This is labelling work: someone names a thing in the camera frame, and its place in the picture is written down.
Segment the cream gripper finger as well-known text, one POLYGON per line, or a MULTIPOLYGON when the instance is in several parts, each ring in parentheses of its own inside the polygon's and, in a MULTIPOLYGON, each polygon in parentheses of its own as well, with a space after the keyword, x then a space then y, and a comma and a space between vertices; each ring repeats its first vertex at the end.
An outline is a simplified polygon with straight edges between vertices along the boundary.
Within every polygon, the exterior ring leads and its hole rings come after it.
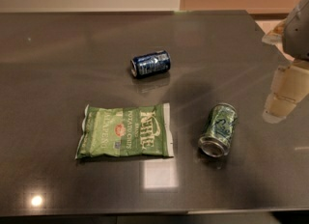
POLYGON ((287 66, 279 66, 273 76, 263 119, 270 124, 280 123, 308 95, 309 62, 294 59, 287 66))

